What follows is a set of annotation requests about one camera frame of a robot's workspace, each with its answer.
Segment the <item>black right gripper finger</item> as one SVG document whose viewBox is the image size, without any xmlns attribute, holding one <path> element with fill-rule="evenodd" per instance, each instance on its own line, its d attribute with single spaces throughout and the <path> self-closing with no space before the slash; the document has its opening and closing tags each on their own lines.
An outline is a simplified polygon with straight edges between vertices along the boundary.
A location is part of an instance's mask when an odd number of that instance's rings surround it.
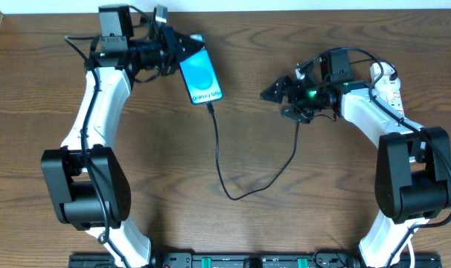
<svg viewBox="0 0 451 268">
<path fill-rule="evenodd" d="M 290 98 L 292 96 L 292 92 L 292 79 L 288 76 L 282 76 L 261 92 L 260 99 L 273 103 L 282 103 L 284 97 Z"/>
<path fill-rule="evenodd" d="M 309 124 L 311 120 L 297 108 L 293 106 L 285 106 L 281 109 L 281 115 L 290 119 L 293 119 L 300 124 Z"/>
</svg>

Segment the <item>blue Galaxy smartphone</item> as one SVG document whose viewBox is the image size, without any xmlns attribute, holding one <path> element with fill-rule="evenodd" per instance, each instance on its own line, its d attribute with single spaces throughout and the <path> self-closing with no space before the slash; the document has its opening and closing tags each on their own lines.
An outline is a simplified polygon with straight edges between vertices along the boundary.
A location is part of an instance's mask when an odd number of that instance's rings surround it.
<svg viewBox="0 0 451 268">
<path fill-rule="evenodd" d="M 179 62 L 179 69 L 193 105 L 219 101 L 223 91 L 206 46 Z"/>
</svg>

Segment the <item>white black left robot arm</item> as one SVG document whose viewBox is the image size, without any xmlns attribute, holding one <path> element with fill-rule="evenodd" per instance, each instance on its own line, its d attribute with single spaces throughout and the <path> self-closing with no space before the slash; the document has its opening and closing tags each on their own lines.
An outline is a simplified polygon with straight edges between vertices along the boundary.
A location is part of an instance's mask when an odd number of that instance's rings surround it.
<svg viewBox="0 0 451 268">
<path fill-rule="evenodd" d="M 95 237 L 117 267 L 158 267 L 150 239 L 130 214 L 131 188 L 115 156 L 115 137 L 138 73 L 171 75 L 204 43 L 172 29 L 162 5 L 140 15 L 147 34 L 135 38 L 133 11 L 129 4 L 99 7 L 100 33 L 81 55 L 86 90 L 77 117 L 60 147 L 43 153 L 41 168 L 61 223 Z"/>
</svg>

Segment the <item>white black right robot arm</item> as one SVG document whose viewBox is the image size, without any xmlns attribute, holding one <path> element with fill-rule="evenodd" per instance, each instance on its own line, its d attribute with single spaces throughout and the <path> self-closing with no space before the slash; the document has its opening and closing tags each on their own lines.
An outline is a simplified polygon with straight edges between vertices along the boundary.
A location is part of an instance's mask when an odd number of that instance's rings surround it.
<svg viewBox="0 0 451 268">
<path fill-rule="evenodd" d="M 396 68 L 373 54 L 370 79 L 355 78 L 349 48 L 331 48 L 278 78 L 264 101 L 287 102 L 281 113 L 308 124 L 332 111 L 357 127 L 377 148 L 374 194 L 379 208 L 350 267 L 392 267 L 415 232 L 445 226 L 451 215 L 451 148 L 447 132 L 408 119 Z"/>
</svg>

